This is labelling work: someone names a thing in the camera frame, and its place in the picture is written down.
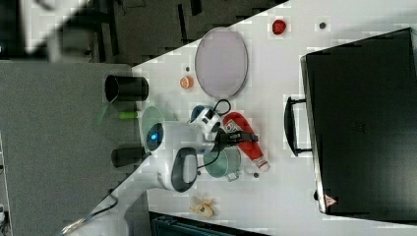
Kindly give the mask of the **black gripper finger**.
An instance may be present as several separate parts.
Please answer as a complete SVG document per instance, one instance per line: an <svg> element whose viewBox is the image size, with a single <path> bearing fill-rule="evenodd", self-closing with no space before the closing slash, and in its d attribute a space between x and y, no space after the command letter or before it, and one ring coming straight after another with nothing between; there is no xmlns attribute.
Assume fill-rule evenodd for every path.
<svg viewBox="0 0 417 236"><path fill-rule="evenodd" d="M236 144L243 142L257 142L259 137L246 131L236 131L229 134L229 139Z"/></svg>

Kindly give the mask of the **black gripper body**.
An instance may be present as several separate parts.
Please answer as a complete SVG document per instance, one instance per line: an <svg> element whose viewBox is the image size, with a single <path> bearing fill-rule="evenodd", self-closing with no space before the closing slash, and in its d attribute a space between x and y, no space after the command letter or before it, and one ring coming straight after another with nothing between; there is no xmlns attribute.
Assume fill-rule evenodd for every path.
<svg viewBox="0 0 417 236"><path fill-rule="evenodd" d="M231 147L231 138L224 130L219 129L214 140L214 150L222 151L225 148Z"/></svg>

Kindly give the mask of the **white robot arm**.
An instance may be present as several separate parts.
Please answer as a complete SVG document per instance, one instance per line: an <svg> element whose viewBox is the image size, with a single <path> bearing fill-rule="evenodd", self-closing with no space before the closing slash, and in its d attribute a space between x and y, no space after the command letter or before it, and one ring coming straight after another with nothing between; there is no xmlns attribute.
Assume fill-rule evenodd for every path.
<svg viewBox="0 0 417 236"><path fill-rule="evenodd" d="M147 157L87 216L65 226L59 236L129 236L128 209L148 190L188 191L197 179L198 156L240 143L254 143L250 132L227 133L212 124L165 121L153 125L146 138Z"/></svg>

